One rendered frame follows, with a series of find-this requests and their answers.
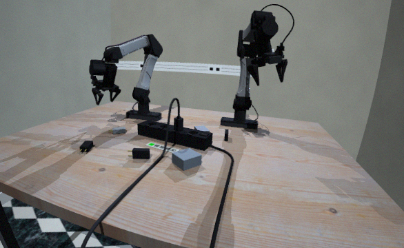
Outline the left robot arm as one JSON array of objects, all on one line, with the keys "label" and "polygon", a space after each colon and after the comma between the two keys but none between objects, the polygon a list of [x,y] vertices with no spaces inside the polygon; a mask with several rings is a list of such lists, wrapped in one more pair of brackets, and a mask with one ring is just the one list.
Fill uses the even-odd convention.
[{"label": "left robot arm", "polygon": [[[222,117],[221,122],[257,126],[258,121],[245,119],[246,110],[249,110],[252,104],[252,100],[250,100],[250,73],[247,66],[251,65],[251,60],[257,56],[256,44],[270,42],[270,39],[278,32],[279,27],[272,12],[258,10],[254,10],[252,13],[250,23],[251,25],[249,24],[245,30],[239,31],[237,56],[240,57],[241,72],[239,88],[233,103],[234,118]],[[251,42],[250,44],[253,45],[243,44],[243,42]],[[281,63],[281,59],[284,59],[284,55],[265,56],[265,62],[269,64]]]}]

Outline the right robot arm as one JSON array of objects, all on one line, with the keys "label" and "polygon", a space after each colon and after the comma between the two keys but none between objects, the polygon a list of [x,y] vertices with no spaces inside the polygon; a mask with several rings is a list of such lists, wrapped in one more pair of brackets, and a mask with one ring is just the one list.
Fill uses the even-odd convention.
[{"label": "right robot arm", "polygon": [[150,91],[148,90],[150,87],[150,79],[155,63],[163,52],[161,44],[157,41],[153,34],[148,34],[144,37],[139,37],[138,39],[105,50],[103,53],[105,58],[104,61],[95,59],[90,60],[89,72],[92,76],[106,75],[113,78],[116,76],[118,68],[116,64],[113,63],[119,63],[119,59],[122,59],[123,56],[126,56],[127,54],[141,48],[144,50],[145,57],[139,81],[136,87],[134,87],[132,93],[132,97],[138,101],[138,110],[130,110],[126,112],[126,114],[159,117],[161,115],[160,112],[149,111],[150,99],[148,95]]}]

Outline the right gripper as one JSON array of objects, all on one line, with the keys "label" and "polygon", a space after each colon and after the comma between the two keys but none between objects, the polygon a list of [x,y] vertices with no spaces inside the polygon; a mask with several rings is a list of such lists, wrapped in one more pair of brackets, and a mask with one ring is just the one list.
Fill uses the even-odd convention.
[{"label": "right gripper", "polygon": [[[97,80],[96,76],[91,76],[91,79],[94,79],[94,81]],[[103,75],[103,80],[97,80],[98,84],[96,84],[96,87],[92,88],[92,93],[94,94],[96,104],[99,105],[101,102],[101,99],[103,98],[103,94],[101,93],[100,90],[106,91],[109,90],[110,92],[110,101],[113,102],[115,98],[120,94],[121,90],[119,89],[118,85],[114,84],[115,77],[108,77],[106,75]],[[114,97],[112,98],[112,93],[116,92]],[[97,94],[99,96],[99,100],[97,100]]]}]

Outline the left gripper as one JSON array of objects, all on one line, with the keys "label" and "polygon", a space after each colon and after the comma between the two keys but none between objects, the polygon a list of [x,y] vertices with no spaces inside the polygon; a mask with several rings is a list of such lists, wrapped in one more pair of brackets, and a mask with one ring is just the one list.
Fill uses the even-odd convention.
[{"label": "left gripper", "polygon": [[[263,67],[265,66],[266,62],[265,61],[265,56],[279,56],[283,55],[283,51],[285,49],[285,46],[277,46],[277,49],[275,52],[272,52],[272,46],[271,43],[268,41],[266,44],[264,42],[260,42],[256,44],[256,51],[257,51],[257,56],[253,60],[251,60],[251,65],[247,66],[248,72],[252,75],[254,78],[257,86],[259,86],[259,70],[258,67]],[[281,69],[282,67],[282,69]],[[284,78],[284,73],[285,69],[287,67],[287,59],[281,59],[281,63],[278,63],[276,65],[276,70],[279,75],[280,82],[283,82]]]}]

